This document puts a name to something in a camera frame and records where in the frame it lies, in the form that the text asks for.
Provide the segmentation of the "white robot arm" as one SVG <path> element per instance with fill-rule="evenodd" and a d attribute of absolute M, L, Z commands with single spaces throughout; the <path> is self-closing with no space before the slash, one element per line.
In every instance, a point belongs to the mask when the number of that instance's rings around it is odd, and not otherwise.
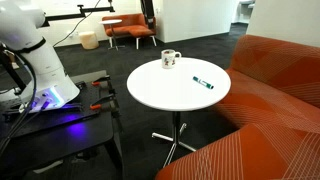
<path fill-rule="evenodd" d="M 45 13 L 30 0 L 0 0 L 0 41 L 24 57 L 36 76 L 32 111 L 58 109 L 76 98 L 80 90 L 73 83 L 53 46 L 38 32 Z"/>

